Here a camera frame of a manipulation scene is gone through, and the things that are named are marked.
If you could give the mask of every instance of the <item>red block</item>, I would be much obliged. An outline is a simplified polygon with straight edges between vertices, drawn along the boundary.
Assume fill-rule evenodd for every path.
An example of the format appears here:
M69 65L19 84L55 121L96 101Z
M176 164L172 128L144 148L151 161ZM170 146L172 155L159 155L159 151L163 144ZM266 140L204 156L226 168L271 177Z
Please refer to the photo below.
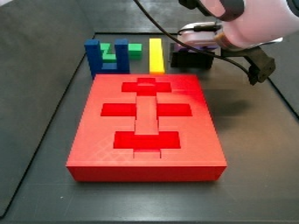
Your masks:
M212 181L227 167L195 75L97 75L67 162L77 181Z

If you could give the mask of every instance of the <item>blue block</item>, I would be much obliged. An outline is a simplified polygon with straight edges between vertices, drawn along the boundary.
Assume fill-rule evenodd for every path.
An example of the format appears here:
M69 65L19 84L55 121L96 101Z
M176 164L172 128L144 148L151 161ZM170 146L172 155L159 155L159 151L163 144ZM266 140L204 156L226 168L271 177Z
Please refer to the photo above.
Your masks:
M116 39L116 63L103 63L103 51L100 51L97 39L88 39L84 46L92 79L95 79L96 74L129 74L127 39Z
M129 73L129 58L128 58L128 41L125 38L116 39L116 68L121 73Z
M91 71L92 79L95 79L96 74L100 73L103 67L101 51L97 39L88 39L85 41L85 52L88 56L88 67Z

